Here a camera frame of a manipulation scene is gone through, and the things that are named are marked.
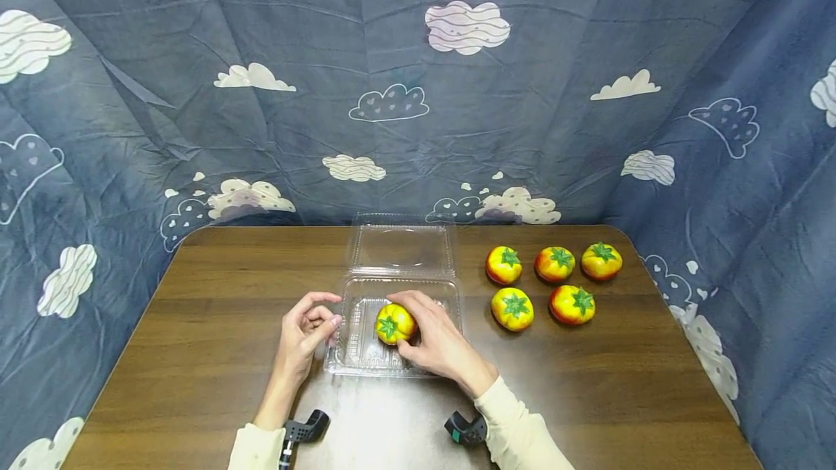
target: blue cloth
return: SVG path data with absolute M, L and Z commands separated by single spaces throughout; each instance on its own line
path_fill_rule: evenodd
M 834 468 L 834 4 L 0 0 L 0 469 L 188 233 L 361 211 L 617 225 L 764 466 Z

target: cream sleeve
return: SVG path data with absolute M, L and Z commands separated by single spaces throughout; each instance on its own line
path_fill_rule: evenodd
M 488 423 L 491 460 L 501 470 L 573 470 L 554 444 L 543 416 L 528 412 L 502 377 L 475 400 Z
M 238 430 L 226 470 L 276 470 L 282 442 L 284 428 L 266 431 L 247 423 Z

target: tomato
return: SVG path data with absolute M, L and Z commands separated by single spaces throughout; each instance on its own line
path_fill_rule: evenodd
M 488 278 L 500 285 L 516 282 L 523 273 L 523 264 L 517 259 L 517 251 L 510 247 L 495 247 L 485 260 Z
M 601 242 L 589 245 L 589 248 L 583 251 L 583 257 L 580 260 L 583 272 L 598 281 L 615 277 L 615 274 L 621 271 L 622 264 L 621 255 L 615 247 Z
M 409 311 L 396 303 L 385 305 L 377 313 L 375 322 L 377 337 L 387 345 L 396 345 L 398 339 L 409 341 L 416 333 L 416 321 Z
M 574 270 L 575 260 L 572 252 L 562 247 L 546 247 L 534 260 L 534 271 L 551 283 L 560 283 Z
M 496 291 L 491 299 L 491 312 L 499 325 L 508 331 L 522 331 L 534 321 L 531 300 L 522 290 L 511 287 Z
M 595 316 L 595 299 L 583 287 L 562 285 L 552 292 L 549 310 L 563 323 L 581 325 Z

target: right hand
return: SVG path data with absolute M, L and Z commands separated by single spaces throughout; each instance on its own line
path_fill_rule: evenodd
M 493 364 L 479 355 L 453 325 L 444 307 L 419 290 L 390 294 L 389 299 L 406 307 L 418 322 L 422 341 L 412 347 L 402 339 L 398 353 L 424 370 L 450 378 L 473 399 L 484 394 L 499 378 Z

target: brown table surface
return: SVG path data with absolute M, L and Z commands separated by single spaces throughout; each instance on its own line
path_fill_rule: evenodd
M 337 290 L 349 228 L 204 228 L 177 252 L 64 469 L 225 469 L 239 426 L 252 420 L 279 340 L 280 318 L 308 290 Z M 759 469 L 761 466 L 666 310 L 632 244 L 605 226 L 456 229 L 469 339 L 499 366 L 577 470 Z M 596 284 L 579 257 L 603 240 L 623 270 Z M 519 251 L 517 286 L 533 325 L 496 325 L 485 277 L 491 247 Z M 570 283 L 596 295 L 594 320 L 575 329 L 548 312 L 533 273 L 540 249 L 578 257 Z M 472 403 L 444 380 L 332 376 L 315 364 L 295 411 L 331 416 L 322 442 L 297 449 L 295 468 L 488 469 L 485 447 L 454 444 L 443 428 Z

